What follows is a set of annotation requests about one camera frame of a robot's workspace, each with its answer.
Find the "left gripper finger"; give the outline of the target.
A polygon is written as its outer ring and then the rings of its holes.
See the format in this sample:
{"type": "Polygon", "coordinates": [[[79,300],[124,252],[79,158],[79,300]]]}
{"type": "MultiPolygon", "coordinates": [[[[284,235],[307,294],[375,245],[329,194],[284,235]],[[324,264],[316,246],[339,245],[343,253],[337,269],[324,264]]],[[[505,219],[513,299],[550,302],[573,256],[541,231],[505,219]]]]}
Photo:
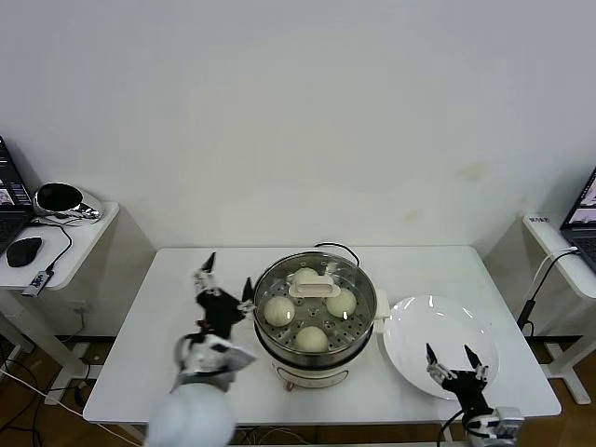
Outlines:
{"type": "Polygon", "coordinates": [[[251,278],[247,278],[243,287],[240,304],[237,309],[243,315],[249,315],[254,312],[256,305],[254,303],[254,288],[251,278]]]}
{"type": "Polygon", "coordinates": [[[214,251],[201,267],[193,273],[193,281],[196,295],[206,293],[214,296],[219,295],[215,276],[212,271],[215,265],[216,252],[214,251]]]}

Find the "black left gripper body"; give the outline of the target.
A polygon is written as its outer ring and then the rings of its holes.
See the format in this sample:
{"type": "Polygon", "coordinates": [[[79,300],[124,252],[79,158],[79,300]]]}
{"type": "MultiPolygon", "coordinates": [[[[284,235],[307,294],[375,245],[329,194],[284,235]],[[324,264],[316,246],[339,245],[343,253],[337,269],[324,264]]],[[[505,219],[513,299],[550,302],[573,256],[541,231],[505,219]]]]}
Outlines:
{"type": "Polygon", "coordinates": [[[197,325],[201,335],[215,335],[229,340],[233,326],[245,316],[238,309],[238,299],[221,289],[217,292],[204,290],[196,297],[196,303],[204,310],[203,319],[199,320],[197,325]]]}

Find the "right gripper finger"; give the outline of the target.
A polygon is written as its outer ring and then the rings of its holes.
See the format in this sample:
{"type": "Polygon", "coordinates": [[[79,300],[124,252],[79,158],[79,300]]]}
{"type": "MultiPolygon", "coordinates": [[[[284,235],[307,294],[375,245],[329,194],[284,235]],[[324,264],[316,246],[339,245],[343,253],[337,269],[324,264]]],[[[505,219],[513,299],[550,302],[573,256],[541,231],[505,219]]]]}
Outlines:
{"type": "Polygon", "coordinates": [[[436,383],[443,383],[456,379],[456,374],[438,362],[436,354],[430,344],[426,344],[427,372],[436,383]]]}
{"type": "Polygon", "coordinates": [[[488,383],[488,365],[484,365],[479,356],[468,346],[464,345],[468,361],[471,367],[474,370],[474,377],[475,379],[481,383],[486,385],[488,383]]]}

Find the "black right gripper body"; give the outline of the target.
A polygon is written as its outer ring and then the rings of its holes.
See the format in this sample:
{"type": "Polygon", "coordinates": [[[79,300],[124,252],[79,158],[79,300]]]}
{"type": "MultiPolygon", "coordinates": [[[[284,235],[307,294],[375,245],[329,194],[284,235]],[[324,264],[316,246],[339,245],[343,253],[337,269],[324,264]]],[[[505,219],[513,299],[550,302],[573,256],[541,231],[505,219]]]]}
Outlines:
{"type": "Polygon", "coordinates": [[[488,368],[479,367],[475,371],[450,370],[440,385],[457,397],[465,413],[491,413],[483,390],[488,384],[488,368]]]}

